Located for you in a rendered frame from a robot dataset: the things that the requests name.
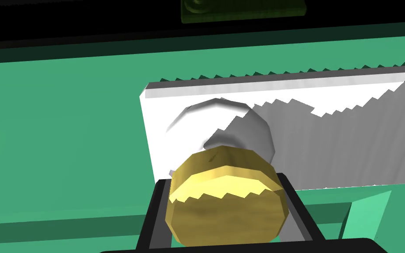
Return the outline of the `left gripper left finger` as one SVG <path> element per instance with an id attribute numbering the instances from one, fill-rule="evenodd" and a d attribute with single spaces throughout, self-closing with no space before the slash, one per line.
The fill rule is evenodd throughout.
<path id="1" fill-rule="evenodd" d="M 155 184 L 135 250 L 168 249 L 173 235 L 165 222 L 171 179 Z"/>

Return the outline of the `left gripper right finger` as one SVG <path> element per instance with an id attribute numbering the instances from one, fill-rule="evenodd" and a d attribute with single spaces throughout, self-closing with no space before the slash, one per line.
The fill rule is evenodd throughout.
<path id="1" fill-rule="evenodd" d="M 283 173 L 277 173 L 283 186 L 289 215 L 279 233 L 281 242 L 325 240 L 312 216 L 306 209 L 294 187 Z"/>

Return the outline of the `gold and white door knob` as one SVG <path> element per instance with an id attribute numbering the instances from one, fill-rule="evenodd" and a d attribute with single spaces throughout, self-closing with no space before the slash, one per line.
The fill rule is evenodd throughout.
<path id="1" fill-rule="evenodd" d="M 171 176 L 165 221 L 184 246 L 267 243 L 289 215 L 271 162 L 269 125 L 244 103 L 213 98 L 168 126 L 161 164 Z"/>

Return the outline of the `white door plate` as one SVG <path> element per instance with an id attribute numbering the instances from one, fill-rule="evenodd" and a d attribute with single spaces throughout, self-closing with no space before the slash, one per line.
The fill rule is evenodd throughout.
<path id="1" fill-rule="evenodd" d="M 405 184 L 405 65 L 153 82 L 140 103 L 155 180 L 228 145 L 298 190 Z"/>

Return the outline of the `dark green block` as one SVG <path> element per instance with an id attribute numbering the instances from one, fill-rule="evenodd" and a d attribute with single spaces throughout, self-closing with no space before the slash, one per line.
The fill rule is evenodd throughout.
<path id="1" fill-rule="evenodd" d="M 305 0 L 181 0 L 184 24 L 297 17 L 306 12 Z"/>

